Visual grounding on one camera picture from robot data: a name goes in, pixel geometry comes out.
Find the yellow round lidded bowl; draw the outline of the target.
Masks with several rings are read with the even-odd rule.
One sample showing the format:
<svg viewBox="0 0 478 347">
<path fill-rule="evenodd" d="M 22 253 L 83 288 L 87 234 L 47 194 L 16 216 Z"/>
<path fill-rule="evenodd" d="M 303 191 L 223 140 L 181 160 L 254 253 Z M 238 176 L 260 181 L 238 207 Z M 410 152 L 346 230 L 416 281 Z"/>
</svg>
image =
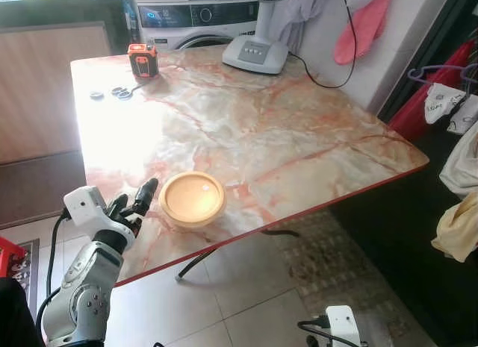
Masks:
<svg viewBox="0 0 478 347">
<path fill-rule="evenodd" d="M 168 178 L 158 194 L 165 219 L 187 230 L 209 225 L 226 207 L 225 187 L 202 171 L 184 171 Z"/>
</svg>

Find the black metal table leg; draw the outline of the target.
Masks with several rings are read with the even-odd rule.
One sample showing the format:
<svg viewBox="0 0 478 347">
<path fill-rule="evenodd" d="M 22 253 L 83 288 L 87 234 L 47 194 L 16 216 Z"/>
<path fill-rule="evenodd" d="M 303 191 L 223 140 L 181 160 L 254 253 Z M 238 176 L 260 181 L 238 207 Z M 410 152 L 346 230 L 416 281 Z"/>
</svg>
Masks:
<svg viewBox="0 0 478 347">
<path fill-rule="evenodd" d="M 205 260 L 205 258 L 208 258 L 209 255 L 213 254 L 213 252 L 217 251 L 217 248 L 211 248 L 208 251 L 204 251 L 201 254 L 195 256 L 195 258 L 192 258 L 191 261 L 187 263 L 187 265 L 184 266 L 184 268 L 181 269 L 180 272 L 177 273 L 176 276 L 176 281 L 180 282 L 184 277 L 188 274 L 188 272 L 191 271 L 191 269 L 194 268 L 195 265 L 198 265 L 202 261 Z"/>
<path fill-rule="evenodd" d="M 294 230 L 276 230 L 275 228 L 263 228 L 263 230 L 260 230 L 260 232 L 261 234 L 272 235 L 272 237 L 280 237 L 280 235 L 283 235 L 283 237 L 301 237 L 301 233 Z"/>
</svg>

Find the white garment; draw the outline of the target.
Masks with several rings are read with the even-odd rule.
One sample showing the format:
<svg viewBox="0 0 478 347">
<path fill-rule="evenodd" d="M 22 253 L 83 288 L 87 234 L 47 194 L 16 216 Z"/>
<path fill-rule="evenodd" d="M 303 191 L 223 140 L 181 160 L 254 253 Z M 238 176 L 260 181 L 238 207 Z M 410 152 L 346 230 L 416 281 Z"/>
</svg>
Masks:
<svg viewBox="0 0 478 347">
<path fill-rule="evenodd" d="M 439 173 L 441 183 L 461 199 L 478 186 L 477 132 L 478 123 L 474 123 L 461 136 Z"/>
</svg>

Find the pale yellow cloth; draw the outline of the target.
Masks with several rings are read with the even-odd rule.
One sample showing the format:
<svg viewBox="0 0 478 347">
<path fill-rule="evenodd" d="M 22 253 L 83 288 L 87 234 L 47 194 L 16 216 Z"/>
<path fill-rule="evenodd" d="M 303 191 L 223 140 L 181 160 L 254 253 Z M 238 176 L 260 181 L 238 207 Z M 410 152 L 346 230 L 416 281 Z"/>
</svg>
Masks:
<svg viewBox="0 0 478 347">
<path fill-rule="evenodd" d="M 477 220 L 477 191 L 471 191 L 460 204 L 444 212 L 436 228 L 436 238 L 431 244 L 459 263 L 464 263 L 476 248 Z"/>
</svg>

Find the white printed sock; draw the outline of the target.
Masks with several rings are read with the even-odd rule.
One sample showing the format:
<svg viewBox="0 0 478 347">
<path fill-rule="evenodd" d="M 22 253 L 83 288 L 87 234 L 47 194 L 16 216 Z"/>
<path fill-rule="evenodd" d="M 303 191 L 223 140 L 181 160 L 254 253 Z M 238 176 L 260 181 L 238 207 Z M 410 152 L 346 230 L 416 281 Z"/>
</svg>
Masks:
<svg viewBox="0 0 478 347">
<path fill-rule="evenodd" d="M 465 132 L 477 122 L 478 119 L 478 96 L 469 95 L 459 102 L 458 110 L 451 116 L 447 131 L 464 135 Z"/>
<path fill-rule="evenodd" d="M 446 87 L 439 82 L 430 84 L 424 101 L 424 119 L 428 125 L 438 121 L 453 110 L 457 104 L 461 104 L 468 94 L 460 89 Z"/>
</svg>

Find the orange black tape measure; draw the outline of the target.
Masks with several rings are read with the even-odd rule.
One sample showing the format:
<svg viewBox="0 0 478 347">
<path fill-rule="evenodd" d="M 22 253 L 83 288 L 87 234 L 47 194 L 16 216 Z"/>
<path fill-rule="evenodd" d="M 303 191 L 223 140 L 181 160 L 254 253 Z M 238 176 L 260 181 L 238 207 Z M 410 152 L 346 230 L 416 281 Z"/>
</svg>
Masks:
<svg viewBox="0 0 478 347">
<path fill-rule="evenodd" d="M 127 51 L 131 70 L 137 80 L 146 80 L 158 75 L 158 53 L 153 44 L 132 43 Z"/>
</svg>

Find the wooden panel cabinet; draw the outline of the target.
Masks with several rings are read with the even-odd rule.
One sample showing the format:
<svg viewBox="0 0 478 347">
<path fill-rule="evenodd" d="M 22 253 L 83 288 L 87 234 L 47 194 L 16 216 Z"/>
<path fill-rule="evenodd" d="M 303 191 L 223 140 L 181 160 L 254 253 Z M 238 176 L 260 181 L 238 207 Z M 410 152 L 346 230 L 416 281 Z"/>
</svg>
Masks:
<svg viewBox="0 0 478 347">
<path fill-rule="evenodd" d="M 0 28 L 0 163 L 78 150 L 69 65 L 110 53 L 102 22 Z"/>
</svg>

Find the red fabric bag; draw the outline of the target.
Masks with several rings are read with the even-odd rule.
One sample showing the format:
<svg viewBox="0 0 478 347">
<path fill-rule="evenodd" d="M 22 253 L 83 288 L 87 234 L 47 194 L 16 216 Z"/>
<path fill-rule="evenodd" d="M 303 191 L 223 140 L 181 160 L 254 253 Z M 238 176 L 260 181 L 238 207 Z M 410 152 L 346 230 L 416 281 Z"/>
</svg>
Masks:
<svg viewBox="0 0 478 347">
<path fill-rule="evenodd" d="M 457 72 L 428 73 L 428 80 L 436 80 L 440 84 L 449 84 L 457 81 Z M 406 141 L 414 141 L 423 135 L 428 129 L 424 119 L 424 101 L 429 85 L 421 85 L 418 91 L 397 111 L 397 114 L 390 119 L 389 128 L 402 135 Z"/>
</svg>

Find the white standing fan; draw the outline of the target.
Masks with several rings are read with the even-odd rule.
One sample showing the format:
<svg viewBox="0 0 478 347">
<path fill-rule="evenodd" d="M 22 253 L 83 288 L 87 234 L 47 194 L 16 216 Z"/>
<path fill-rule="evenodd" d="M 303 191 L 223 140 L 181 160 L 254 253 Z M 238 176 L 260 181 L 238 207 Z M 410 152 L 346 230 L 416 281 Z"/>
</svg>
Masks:
<svg viewBox="0 0 478 347">
<path fill-rule="evenodd" d="M 257 0 L 258 16 L 254 34 L 235 37 L 222 54 L 222 63 L 262 75 L 278 75 L 289 54 L 284 43 L 270 39 L 270 26 L 276 3 L 281 0 Z"/>
</svg>

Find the purple clothes hanger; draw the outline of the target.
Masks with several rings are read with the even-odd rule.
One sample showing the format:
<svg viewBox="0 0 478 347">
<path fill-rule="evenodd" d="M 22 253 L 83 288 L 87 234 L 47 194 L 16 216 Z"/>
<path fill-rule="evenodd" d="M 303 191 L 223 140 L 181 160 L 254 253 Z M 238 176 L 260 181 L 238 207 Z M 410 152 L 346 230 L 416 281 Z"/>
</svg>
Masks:
<svg viewBox="0 0 478 347">
<path fill-rule="evenodd" d="M 422 85 L 430 85 L 437 82 L 436 80 L 428 80 L 426 77 L 428 73 L 441 73 L 445 72 L 457 72 L 458 78 L 457 81 L 452 81 L 447 85 L 447 87 L 457 87 L 459 84 L 465 85 L 477 85 L 478 80 L 476 76 L 474 78 L 471 77 L 471 73 L 475 72 L 478 68 L 477 63 L 472 63 L 467 66 L 460 66 L 460 65 L 426 65 L 417 69 L 410 69 L 406 73 L 406 77 L 409 78 L 410 81 L 419 82 Z"/>
</svg>

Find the white washing machine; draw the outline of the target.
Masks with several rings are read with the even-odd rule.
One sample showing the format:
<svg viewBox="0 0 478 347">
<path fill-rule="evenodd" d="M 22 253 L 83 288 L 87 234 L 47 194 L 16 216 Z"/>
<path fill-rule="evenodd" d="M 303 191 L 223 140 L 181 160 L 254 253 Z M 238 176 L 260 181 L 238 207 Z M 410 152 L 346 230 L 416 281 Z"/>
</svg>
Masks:
<svg viewBox="0 0 478 347">
<path fill-rule="evenodd" d="M 140 41 L 159 51 L 225 46 L 253 34 L 257 0 L 133 0 Z"/>
</svg>

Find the patterned floor rug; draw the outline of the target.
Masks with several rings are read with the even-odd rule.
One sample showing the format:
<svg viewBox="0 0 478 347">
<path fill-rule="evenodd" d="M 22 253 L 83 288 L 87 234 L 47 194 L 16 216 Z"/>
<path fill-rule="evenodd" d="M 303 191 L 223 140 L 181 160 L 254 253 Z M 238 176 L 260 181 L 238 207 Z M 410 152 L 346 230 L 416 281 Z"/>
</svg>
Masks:
<svg viewBox="0 0 478 347">
<path fill-rule="evenodd" d="M 349 306 L 370 347 L 435 347 L 382 273 L 328 210 L 274 225 L 296 237 L 273 237 L 309 316 Z"/>
</svg>

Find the grey hanging cloth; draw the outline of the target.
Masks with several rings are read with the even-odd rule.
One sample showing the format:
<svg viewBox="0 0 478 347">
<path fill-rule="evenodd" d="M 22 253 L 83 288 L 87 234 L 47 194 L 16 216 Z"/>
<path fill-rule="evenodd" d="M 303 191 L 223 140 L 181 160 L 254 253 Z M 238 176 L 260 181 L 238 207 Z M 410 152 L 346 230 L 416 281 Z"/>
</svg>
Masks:
<svg viewBox="0 0 478 347">
<path fill-rule="evenodd" d="M 329 1 L 347 4 L 349 0 L 277 0 L 267 24 L 267 38 L 299 54 L 307 21 L 319 17 Z"/>
</svg>

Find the pink hanging cloth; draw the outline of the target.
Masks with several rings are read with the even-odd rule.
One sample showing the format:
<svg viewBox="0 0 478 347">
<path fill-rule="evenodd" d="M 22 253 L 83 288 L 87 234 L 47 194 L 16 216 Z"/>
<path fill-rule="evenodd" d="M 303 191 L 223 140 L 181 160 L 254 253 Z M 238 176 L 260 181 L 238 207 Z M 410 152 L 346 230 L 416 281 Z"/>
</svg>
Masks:
<svg viewBox="0 0 478 347">
<path fill-rule="evenodd" d="M 385 30 L 390 1 L 347 0 L 352 19 L 335 46 L 333 58 L 338 65 L 350 64 L 371 50 L 373 41 Z"/>
</svg>

